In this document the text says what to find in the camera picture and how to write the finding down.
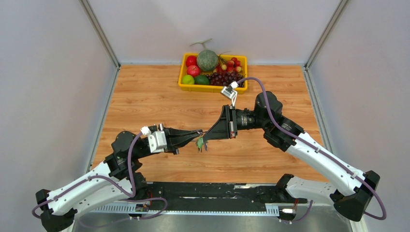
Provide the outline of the metal keyring with keys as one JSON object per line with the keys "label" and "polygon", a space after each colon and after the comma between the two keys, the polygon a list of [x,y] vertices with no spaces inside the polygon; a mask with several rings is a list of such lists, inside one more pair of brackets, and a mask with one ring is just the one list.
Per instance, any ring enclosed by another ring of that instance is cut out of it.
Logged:
{"label": "metal keyring with keys", "polygon": [[205,132],[201,132],[199,134],[199,137],[195,141],[198,153],[200,153],[200,152],[202,153],[203,151],[208,150],[207,140],[204,139],[204,135],[205,135]]}

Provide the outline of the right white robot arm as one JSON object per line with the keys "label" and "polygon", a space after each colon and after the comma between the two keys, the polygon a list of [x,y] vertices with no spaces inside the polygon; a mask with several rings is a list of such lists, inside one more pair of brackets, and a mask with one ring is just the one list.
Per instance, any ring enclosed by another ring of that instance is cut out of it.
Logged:
{"label": "right white robot arm", "polygon": [[203,140],[233,139],[240,130],[262,129],[264,139],[271,146],[303,160],[327,179],[327,182],[310,181],[284,174],[277,182],[279,200],[304,198],[325,203],[345,218],[360,221],[367,214],[380,176],[373,170],[364,172],[340,160],[283,116],[282,107],[270,91],[257,95],[253,110],[224,105],[218,121],[204,134]]}

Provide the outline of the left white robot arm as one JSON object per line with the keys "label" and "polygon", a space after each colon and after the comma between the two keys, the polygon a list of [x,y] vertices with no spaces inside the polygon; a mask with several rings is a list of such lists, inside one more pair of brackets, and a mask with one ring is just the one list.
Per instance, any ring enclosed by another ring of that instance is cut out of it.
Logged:
{"label": "left white robot arm", "polygon": [[144,126],[138,134],[122,131],[112,143],[113,152],[94,169],[59,189],[38,191],[31,213],[46,231],[60,232],[100,206],[131,198],[142,200],[148,187],[137,172],[142,166],[139,159],[162,152],[176,155],[202,133],[202,129],[157,126]]}

